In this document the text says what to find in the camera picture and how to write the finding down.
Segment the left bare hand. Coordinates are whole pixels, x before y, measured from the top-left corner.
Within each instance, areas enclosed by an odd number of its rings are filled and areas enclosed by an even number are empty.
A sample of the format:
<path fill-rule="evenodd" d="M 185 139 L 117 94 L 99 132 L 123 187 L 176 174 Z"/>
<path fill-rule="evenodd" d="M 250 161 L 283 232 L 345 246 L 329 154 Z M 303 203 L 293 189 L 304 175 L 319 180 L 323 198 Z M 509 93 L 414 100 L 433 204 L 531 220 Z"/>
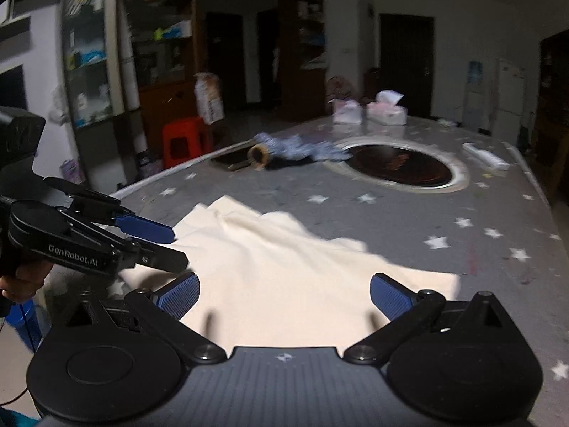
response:
<path fill-rule="evenodd" d="M 14 276 L 1 277 L 2 295 L 16 304 L 27 302 L 44 286 L 52 268 L 53 264 L 47 261 L 20 266 Z"/>

